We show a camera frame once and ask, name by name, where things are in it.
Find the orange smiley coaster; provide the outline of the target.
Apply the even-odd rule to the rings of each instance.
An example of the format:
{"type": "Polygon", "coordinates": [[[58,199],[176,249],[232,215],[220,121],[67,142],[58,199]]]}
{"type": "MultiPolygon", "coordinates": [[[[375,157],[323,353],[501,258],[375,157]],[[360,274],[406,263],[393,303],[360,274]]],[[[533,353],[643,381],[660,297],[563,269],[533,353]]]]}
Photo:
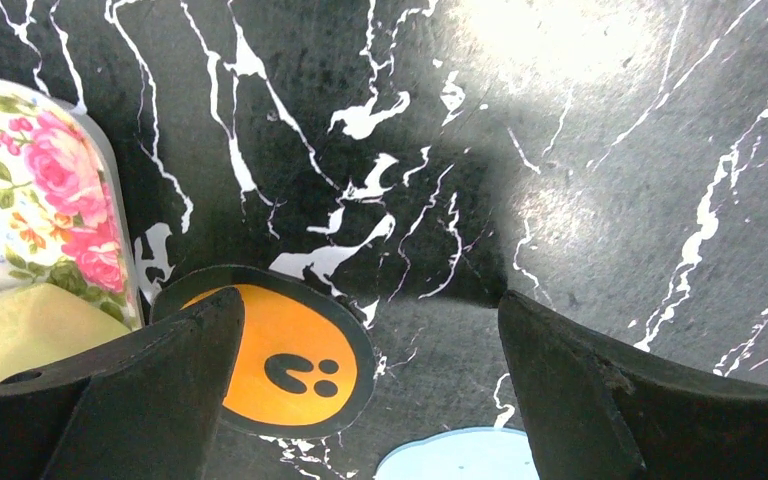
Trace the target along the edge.
{"type": "Polygon", "coordinates": [[[221,421],[249,434],[297,439],[349,427],[372,396],[377,362],[365,329],[335,299],[284,274],[220,265],[164,288],[150,319],[225,287],[241,295],[244,327],[221,421]]]}

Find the blue grey coaster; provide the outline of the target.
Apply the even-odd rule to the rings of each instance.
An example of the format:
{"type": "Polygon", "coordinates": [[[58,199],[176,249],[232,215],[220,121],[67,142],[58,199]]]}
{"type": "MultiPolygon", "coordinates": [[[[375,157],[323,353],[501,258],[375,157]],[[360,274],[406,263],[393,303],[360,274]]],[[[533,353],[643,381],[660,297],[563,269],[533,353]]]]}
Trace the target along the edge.
{"type": "Polygon", "coordinates": [[[538,480],[525,432],[509,428],[452,430],[395,448],[376,468],[376,480],[538,480]]]}

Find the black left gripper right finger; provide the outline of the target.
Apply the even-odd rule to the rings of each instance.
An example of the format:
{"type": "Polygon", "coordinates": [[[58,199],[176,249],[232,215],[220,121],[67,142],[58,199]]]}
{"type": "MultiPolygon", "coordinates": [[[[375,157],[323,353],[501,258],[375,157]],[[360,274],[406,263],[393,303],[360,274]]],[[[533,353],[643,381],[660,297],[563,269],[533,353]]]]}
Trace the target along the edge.
{"type": "Polygon", "coordinates": [[[498,327],[542,479],[768,479],[768,386],[638,350],[515,291],[498,327]]]}

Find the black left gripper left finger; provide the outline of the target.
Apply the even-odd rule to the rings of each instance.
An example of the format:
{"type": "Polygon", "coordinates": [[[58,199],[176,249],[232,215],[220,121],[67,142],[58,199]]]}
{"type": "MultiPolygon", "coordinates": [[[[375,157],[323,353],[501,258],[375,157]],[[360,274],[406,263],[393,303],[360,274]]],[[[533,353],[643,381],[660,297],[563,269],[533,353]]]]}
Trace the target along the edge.
{"type": "Polygon", "coordinates": [[[0,383],[0,479],[200,479],[244,325],[239,292],[0,383]]]}

